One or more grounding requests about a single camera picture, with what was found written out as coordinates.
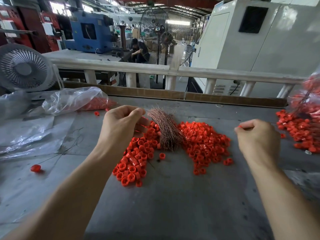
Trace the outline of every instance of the white fan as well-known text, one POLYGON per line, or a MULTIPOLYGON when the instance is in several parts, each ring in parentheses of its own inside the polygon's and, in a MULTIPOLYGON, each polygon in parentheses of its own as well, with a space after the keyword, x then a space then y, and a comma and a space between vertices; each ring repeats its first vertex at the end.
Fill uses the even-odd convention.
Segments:
POLYGON ((0 84, 10 91, 23 89, 39 92, 63 82, 56 65, 39 52, 21 44, 6 44, 0 47, 0 84))

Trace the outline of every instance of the black vent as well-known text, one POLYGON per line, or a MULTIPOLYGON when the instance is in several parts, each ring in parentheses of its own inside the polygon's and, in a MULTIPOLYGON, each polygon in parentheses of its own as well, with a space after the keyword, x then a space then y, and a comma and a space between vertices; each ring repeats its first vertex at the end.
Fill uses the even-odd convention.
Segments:
POLYGON ((239 32, 258 34, 268 9, 267 7, 248 6, 244 13, 239 32))

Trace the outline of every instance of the white railing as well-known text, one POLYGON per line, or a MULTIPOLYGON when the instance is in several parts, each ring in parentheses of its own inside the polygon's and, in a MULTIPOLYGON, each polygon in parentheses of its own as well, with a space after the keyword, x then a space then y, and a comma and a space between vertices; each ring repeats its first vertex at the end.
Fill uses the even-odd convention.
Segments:
POLYGON ((177 76, 204 77, 207 78, 203 93, 212 94, 217 79, 246 81, 240 96, 249 96, 256 82, 283 84, 278 94, 278 98, 286 98, 296 84, 301 84, 306 77, 293 75, 266 73, 266 72, 246 72, 231 71, 221 69, 208 69, 180 66, 177 68, 169 65, 137 64, 100 60, 85 59, 55 59, 51 62, 59 68, 82 69, 85 73, 87 83, 97 84, 95 70, 126 72, 127 87, 136 87, 135 73, 166 75, 170 79, 166 81, 166 89, 174 90, 177 76))

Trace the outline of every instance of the hand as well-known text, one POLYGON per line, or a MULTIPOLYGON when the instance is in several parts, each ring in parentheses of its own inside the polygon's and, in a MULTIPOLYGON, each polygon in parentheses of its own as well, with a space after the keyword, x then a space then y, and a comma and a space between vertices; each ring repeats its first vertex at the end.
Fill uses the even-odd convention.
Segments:
POLYGON ((240 123, 234 131, 238 136, 240 151, 249 165, 251 163, 277 165, 276 160, 280 153, 280 134, 270 123, 258 119, 250 120, 240 123))
POLYGON ((106 112, 96 148, 107 152, 117 150, 123 153, 132 137, 143 137, 150 121, 142 116, 142 108, 124 105, 106 112))

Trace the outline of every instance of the blue machine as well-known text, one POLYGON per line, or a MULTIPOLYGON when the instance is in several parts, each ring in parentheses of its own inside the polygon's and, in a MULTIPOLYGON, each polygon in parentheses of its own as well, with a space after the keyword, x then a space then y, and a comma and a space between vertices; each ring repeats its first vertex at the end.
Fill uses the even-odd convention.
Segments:
POLYGON ((110 31, 113 19, 104 14, 72 12, 70 17, 73 40, 65 40, 66 48, 91 53, 111 51, 114 39, 110 31))

